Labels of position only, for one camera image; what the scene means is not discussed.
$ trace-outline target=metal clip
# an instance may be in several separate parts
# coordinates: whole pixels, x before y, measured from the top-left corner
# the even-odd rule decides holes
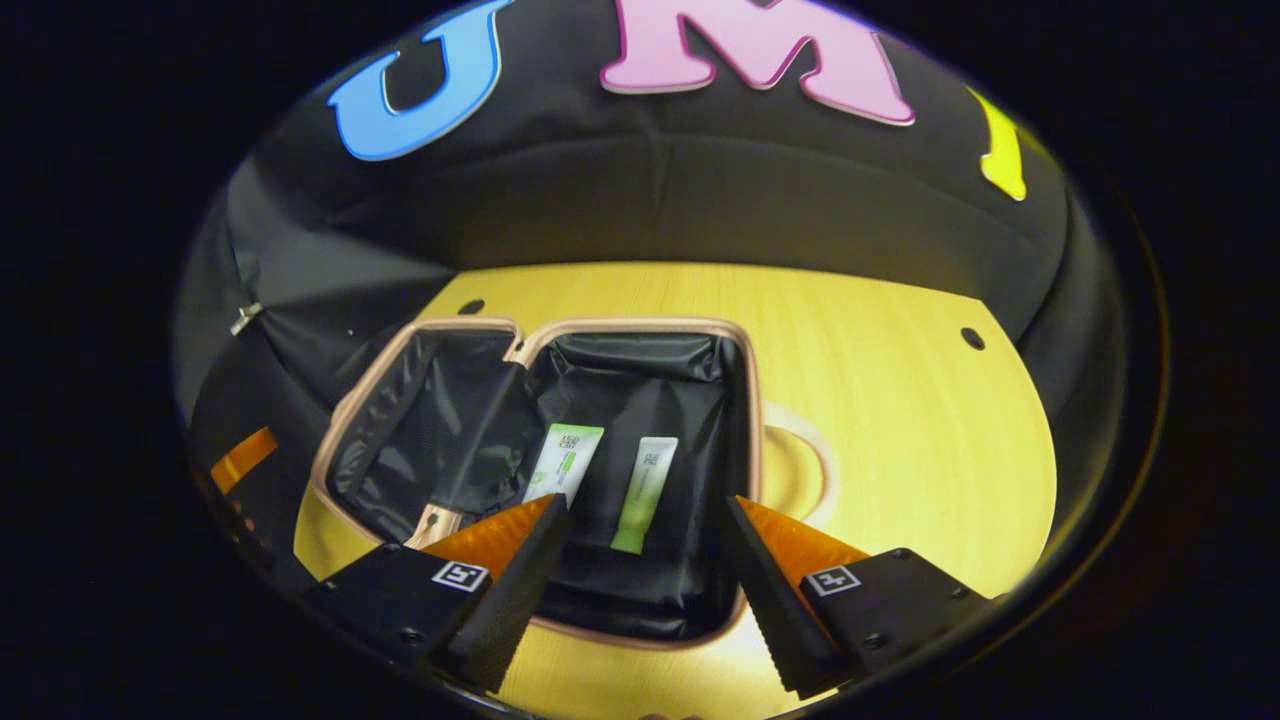
[[[262,304],[255,302],[248,307],[241,307],[239,311],[241,311],[239,319],[237,319],[236,324],[232,325],[232,336],[238,336],[241,331],[243,331],[248,325],[250,320],[256,318],[257,314],[262,311]]]

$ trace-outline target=toothpaste tube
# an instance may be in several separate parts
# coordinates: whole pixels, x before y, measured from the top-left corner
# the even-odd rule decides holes
[[[627,486],[627,497],[622,502],[618,530],[609,543],[613,550],[640,555],[678,443],[680,438],[673,437],[640,438],[640,451],[636,452],[631,484]]]
[[[562,492],[568,505],[573,505],[573,496],[582,484],[582,475],[586,474],[586,466],[602,437],[604,428],[559,423],[548,428],[524,502]]]

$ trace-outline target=open suitcase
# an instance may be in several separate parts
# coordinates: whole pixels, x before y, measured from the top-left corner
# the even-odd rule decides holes
[[[813,520],[837,484],[829,447],[799,418],[769,411],[818,451],[826,477]],[[603,428],[532,623],[675,650],[719,637],[745,609],[718,507],[726,496],[759,498],[763,414],[750,341],[724,320],[573,319],[527,338],[500,318],[419,320],[337,406],[310,483],[370,542],[421,548],[524,502],[553,424]],[[641,438],[676,438],[675,454],[643,544],[620,551],[611,546]]]

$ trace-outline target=foam letter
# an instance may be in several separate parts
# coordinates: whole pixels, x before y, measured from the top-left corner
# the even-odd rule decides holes
[[[987,115],[987,129],[991,132],[991,152],[982,156],[982,177],[1020,202],[1027,197],[1027,182],[1023,179],[1023,151],[1018,147],[1018,128],[972,87],[969,92],[982,105],[982,111]]]
[[[490,0],[458,13],[422,36],[440,41],[444,85],[408,110],[387,101],[387,68],[392,53],[360,70],[329,96],[338,115],[338,135],[361,160],[390,160],[412,152],[458,127],[489,99],[502,73],[494,14],[512,0]]]
[[[705,87],[716,65],[689,51],[692,24],[756,90],[777,85],[805,44],[817,68],[800,78],[814,100],[845,113],[909,126],[915,113],[902,100],[893,68],[874,32],[810,0],[617,0],[622,58],[600,72],[613,92],[676,92]]]

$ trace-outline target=blue letter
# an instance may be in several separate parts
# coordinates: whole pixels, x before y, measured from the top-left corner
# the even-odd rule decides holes
[[[422,36],[440,41],[444,85],[417,108],[396,111],[387,102],[385,72],[399,51],[351,77],[329,96],[338,135],[361,160],[390,160],[412,152],[462,124],[489,99],[502,73],[494,14],[512,0],[490,0],[460,13]]]

